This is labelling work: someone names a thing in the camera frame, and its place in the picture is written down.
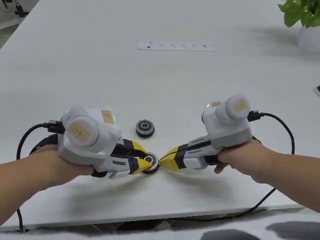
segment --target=beige label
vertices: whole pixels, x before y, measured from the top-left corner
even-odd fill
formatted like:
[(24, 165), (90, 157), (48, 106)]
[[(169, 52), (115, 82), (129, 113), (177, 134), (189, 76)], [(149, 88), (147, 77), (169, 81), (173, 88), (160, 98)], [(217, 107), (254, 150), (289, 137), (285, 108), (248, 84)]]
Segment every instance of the beige label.
[(238, 114), (247, 107), (248, 107), (247, 101), (244, 98), (242, 98), (233, 105), (233, 110), (236, 114)]
[(91, 136), (91, 132), (76, 121), (70, 124), (70, 126), (68, 127), (68, 133), (70, 133), (82, 144), (85, 144)]
[(214, 101), (211, 103), (211, 107), (214, 108), (214, 107), (218, 107), (221, 105), (221, 101)]
[(115, 124), (111, 111), (101, 109), (101, 113), (102, 113), (103, 121), (106, 124)]

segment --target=human hand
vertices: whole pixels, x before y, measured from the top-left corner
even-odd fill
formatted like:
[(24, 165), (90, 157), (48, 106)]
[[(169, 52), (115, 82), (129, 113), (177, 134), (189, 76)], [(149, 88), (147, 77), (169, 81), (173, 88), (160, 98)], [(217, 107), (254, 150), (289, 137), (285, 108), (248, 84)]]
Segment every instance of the human hand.
[(217, 164), (214, 172), (219, 174), (230, 165), (233, 169), (251, 176), (256, 182), (263, 183), (277, 154), (257, 140), (251, 140), (242, 145), (222, 150), (218, 154), (220, 163)]
[(92, 166), (72, 164), (58, 156), (56, 145), (46, 145), (32, 153), (28, 158), (32, 168), (43, 179), (43, 189), (62, 185), (78, 176), (91, 175)]

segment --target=forearm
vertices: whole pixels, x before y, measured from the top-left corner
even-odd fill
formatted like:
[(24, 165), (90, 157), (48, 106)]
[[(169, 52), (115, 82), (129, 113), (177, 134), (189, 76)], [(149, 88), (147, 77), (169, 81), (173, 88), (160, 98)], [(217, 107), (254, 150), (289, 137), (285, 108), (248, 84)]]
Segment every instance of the forearm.
[(271, 162), (266, 183), (297, 203), (320, 212), (320, 159), (277, 153)]
[(25, 201), (46, 188), (46, 179), (37, 168), (37, 157), (0, 165), (0, 225)]

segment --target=metal ring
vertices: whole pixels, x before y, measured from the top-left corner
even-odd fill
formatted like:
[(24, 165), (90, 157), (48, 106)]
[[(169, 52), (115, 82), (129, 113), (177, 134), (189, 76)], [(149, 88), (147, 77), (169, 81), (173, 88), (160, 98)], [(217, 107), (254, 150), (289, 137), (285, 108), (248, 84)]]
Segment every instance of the metal ring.
[(152, 164), (151, 167), (143, 171), (145, 174), (154, 174), (156, 171), (158, 171), (160, 164), (157, 155), (152, 152), (147, 152), (147, 156), (144, 158), (144, 160)]
[(143, 119), (137, 122), (135, 131), (140, 137), (149, 138), (154, 134), (155, 126), (150, 120)]

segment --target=power strip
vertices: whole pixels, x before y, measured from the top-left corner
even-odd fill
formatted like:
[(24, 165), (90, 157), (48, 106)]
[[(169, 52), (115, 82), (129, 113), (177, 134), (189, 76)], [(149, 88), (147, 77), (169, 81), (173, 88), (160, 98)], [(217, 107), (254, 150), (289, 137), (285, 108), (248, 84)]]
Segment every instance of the power strip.
[(166, 42), (166, 41), (138, 41), (139, 50), (154, 51), (188, 51), (188, 52), (216, 52), (208, 43), (195, 42)]

